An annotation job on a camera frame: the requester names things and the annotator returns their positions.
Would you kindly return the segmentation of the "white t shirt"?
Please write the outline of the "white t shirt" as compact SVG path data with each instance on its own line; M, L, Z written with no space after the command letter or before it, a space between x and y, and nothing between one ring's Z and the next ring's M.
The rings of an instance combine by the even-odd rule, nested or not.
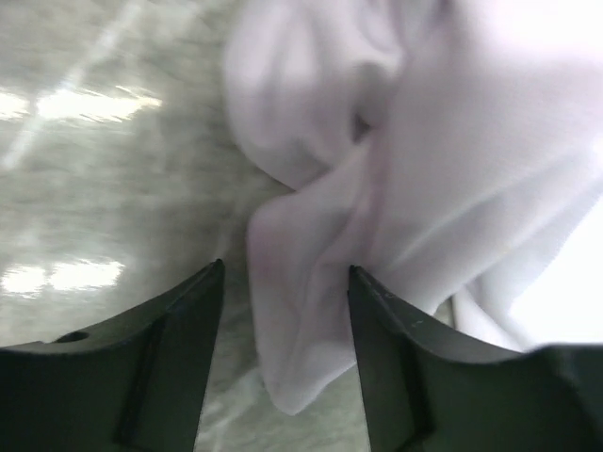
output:
M247 234L278 410L354 365L350 266L495 345L601 341L600 2L250 1L224 77L290 188Z

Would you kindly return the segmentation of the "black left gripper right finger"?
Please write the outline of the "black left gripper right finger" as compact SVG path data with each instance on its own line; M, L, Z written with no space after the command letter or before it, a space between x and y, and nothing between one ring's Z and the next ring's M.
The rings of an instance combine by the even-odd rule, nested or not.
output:
M397 298L358 266L348 299L372 450L601 449L601 346L496 347Z

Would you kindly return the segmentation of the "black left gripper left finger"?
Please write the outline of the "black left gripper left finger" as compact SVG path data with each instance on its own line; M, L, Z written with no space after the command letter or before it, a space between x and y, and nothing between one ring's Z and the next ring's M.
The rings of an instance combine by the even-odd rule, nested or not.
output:
M216 261L50 343L1 350L5 451L190 451L223 306Z

